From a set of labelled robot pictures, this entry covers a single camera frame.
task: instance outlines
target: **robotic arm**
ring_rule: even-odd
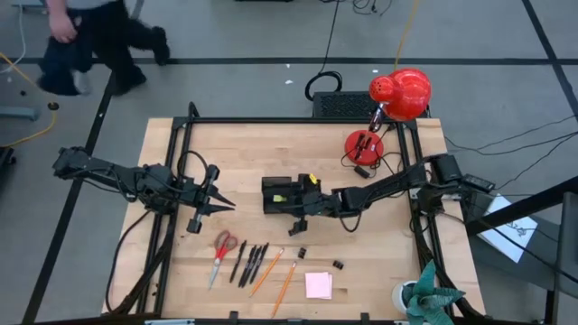
[[[199,184],[183,176],[176,178],[169,167],[152,166],[126,168],[89,156],[82,148],[60,149],[60,156],[52,166],[54,175],[63,179],[93,180],[118,190],[126,200],[140,200],[146,209],[167,214],[175,211],[177,204],[196,208],[189,220],[187,231],[198,234],[202,227],[202,216],[213,212],[233,210],[231,207],[209,204],[214,198],[231,206],[235,204],[219,194],[213,182],[219,177],[219,168],[209,165],[205,178]]]
[[[425,164],[432,167],[431,180],[427,180]],[[421,210],[443,210],[442,195],[462,190],[460,168],[455,158],[441,154],[424,158],[405,171],[393,174],[366,187],[333,189],[331,194],[321,192],[321,181],[311,174],[299,174],[297,181],[290,177],[264,177],[261,183],[263,210],[266,214],[287,213],[299,220],[289,230],[289,236],[307,230],[305,216],[330,218],[356,217],[371,203],[396,193],[410,190]]]

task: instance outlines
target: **black pants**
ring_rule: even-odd
[[[70,11],[72,17],[83,19],[79,33],[89,33],[92,50],[113,72],[116,82],[130,84],[136,67],[129,47],[152,50],[155,38],[152,30],[136,19],[130,18],[124,1],[114,1],[98,8]]]

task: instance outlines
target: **wooden tabletop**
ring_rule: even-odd
[[[171,123],[171,119],[149,120],[139,165],[164,162]],[[439,120],[421,119],[418,127],[424,156],[446,151]],[[230,311],[238,311],[239,317],[244,319],[269,318],[291,264],[296,260],[293,279],[276,318],[357,320],[360,313],[368,312],[372,320],[403,319],[405,316],[391,302],[392,289],[398,283],[417,279],[420,274],[414,236],[408,228],[410,211],[406,196],[375,202],[363,213],[359,229],[353,234],[346,232],[337,219],[308,217],[309,229],[289,237],[287,230],[295,218],[263,214],[261,178],[264,176],[291,176],[295,179],[298,173],[313,173],[322,180],[324,192],[339,187],[363,186],[387,177],[390,171],[385,165],[378,169],[375,179],[363,180],[351,168],[340,164],[346,137],[352,131],[365,128],[366,125],[327,124],[194,125],[191,149],[220,168],[215,185],[237,207],[235,211],[204,218],[198,235],[185,230],[194,209],[180,209],[163,317],[227,318]],[[406,139],[413,157],[409,133]],[[383,142],[387,152],[399,152],[396,132],[387,133]],[[177,148],[175,161],[181,146]],[[387,161],[395,169],[399,157],[391,154]],[[186,174],[202,179],[202,166],[194,156],[188,159]],[[461,218],[458,203],[445,202],[444,206],[447,213]],[[123,232],[143,212],[141,204],[130,204]],[[463,224],[443,215],[436,220],[447,274],[459,289],[466,292],[470,304],[483,313],[478,278]],[[354,218],[346,220],[350,227],[354,222]],[[147,217],[125,240],[111,288],[113,306],[122,301],[143,272],[152,224],[153,217]],[[236,281],[229,283],[238,249],[229,253],[209,291],[209,275],[215,255],[213,241],[224,229],[239,241],[247,240],[245,258],[239,266]],[[248,298],[252,286],[243,289],[237,286],[242,267],[250,247],[267,242],[269,248],[259,275],[281,247],[285,251],[261,288]],[[300,247],[307,248],[304,260],[297,258]],[[334,260],[344,263],[342,270],[331,266]],[[332,300],[305,298],[304,274],[309,272],[330,272],[333,275]],[[156,280],[151,283],[148,311],[153,309],[156,284]]]

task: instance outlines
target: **red lamp shade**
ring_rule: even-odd
[[[396,121],[408,121],[425,111],[432,96],[432,85],[422,71],[401,69],[371,80],[369,95],[385,104],[387,116]]]

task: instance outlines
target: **gray floor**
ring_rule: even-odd
[[[379,0],[380,8],[386,0]],[[533,1],[556,54],[578,58],[573,13],[578,3]],[[340,8],[332,57],[393,57],[409,1],[394,0],[381,19]],[[239,3],[232,0],[144,1],[140,17],[166,28],[176,58],[322,57],[331,27],[332,5],[319,1],[293,3]],[[17,10],[0,0],[0,51],[20,53]],[[28,58],[44,51],[46,17],[27,13],[24,29]],[[412,58],[523,58],[543,59],[545,52],[520,1],[423,1],[409,33],[403,55]],[[135,51],[136,57],[150,57]],[[35,65],[22,70],[35,78]],[[134,165],[143,141],[146,121],[155,116],[181,116],[194,101],[203,116],[310,116],[312,104],[303,88],[318,64],[143,65],[147,84],[110,103],[94,154]],[[479,146],[530,127],[572,114],[550,66],[418,66],[433,83],[433,115],[456,143]],[[328,65],[344,78],[344,90],[365,90],[379,73],[391,66]],[[578,87],[578,67],[564,67]],[[88,138],[98,103],[108,79],[103,66],[90,72],[94,92],[87,97],[59,98],[61,111],[54,129],[16,148],[18,163],[0,195],[0,324],[22,319],[43,259],[60,217],[70,183],[51,176],[51,164],[62,146],[83,145]],[[317,90],[332,90],[320,80]],[[0,105],[42,107],[46,99],[11,73],[0,75]],[[0,144],[42,129],[50,115],[39,121],[0,120]],[[571,119],[494,148],[515,148],[554,138],[576,129]],[[457,153],[460,165],[498,185],[513,178],[551,144],[511,155],[480,157]],[[532,172],[510,183],[504,193],[533,193],[578,172],[578,140],[563,144]],[[98,315],[107,273],[119,236],[126,203],[113,194],[84,186],[65,238],[38,320],[59,320]],[[540,214],[559,220],[559,209]],[[477,265],[488,315],[505,320],[533,320],[543,315],[545,292]],[[575,320],[578,302],[565,299],[561,313]]]

